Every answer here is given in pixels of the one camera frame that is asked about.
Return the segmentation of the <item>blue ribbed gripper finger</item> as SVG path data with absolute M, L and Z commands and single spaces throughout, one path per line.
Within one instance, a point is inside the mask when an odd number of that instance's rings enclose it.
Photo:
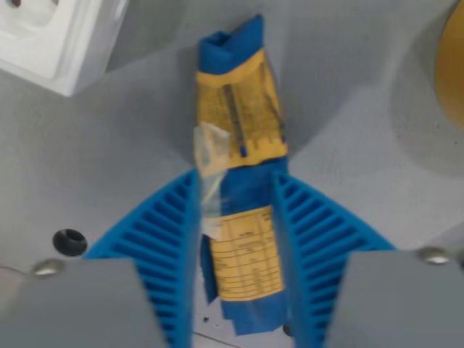
M 282 173 L 273 226 L 296 347 L 461 347 L 463 227 L 413 250 Z
M 190 347 L 200 230 L 191 170 L 97 241 L 52 239 L 1 316 L 3 347 Z

